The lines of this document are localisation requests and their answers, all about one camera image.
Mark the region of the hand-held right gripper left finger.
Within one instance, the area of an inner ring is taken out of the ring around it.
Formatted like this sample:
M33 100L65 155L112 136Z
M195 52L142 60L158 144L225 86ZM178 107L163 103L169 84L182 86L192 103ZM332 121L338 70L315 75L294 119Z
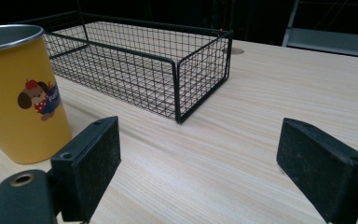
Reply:
M121 162L118 118L92 122L50 162L56 210L65 221L90 222Z

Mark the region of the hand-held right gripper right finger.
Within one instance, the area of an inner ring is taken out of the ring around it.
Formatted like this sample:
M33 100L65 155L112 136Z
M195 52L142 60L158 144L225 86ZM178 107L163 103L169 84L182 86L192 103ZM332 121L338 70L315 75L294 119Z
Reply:
M330 224L358 220L358 151L306 122L285 118L277 163Z

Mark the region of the yellow cup with dog print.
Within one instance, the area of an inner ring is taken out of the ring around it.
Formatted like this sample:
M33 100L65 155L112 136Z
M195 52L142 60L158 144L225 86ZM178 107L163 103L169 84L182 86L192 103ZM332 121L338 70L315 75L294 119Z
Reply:
M0 149L20 164L47 160L72 138L43 34L0 25Z

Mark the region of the black wire mesh basket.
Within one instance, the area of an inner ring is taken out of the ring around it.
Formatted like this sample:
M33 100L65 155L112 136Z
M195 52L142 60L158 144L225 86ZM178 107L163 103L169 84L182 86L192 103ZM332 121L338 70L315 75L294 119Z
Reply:
M33 19L54 72L177 123L229 77L232 32L81 11Z

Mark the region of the grey metal shelf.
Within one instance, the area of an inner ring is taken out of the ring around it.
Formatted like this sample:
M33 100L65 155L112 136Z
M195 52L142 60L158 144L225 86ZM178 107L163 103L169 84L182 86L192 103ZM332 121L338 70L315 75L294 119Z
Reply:
M357 34L296 28L294 22L299 4L300 0L295 0L283 36L283 47L317 50L358 57Z

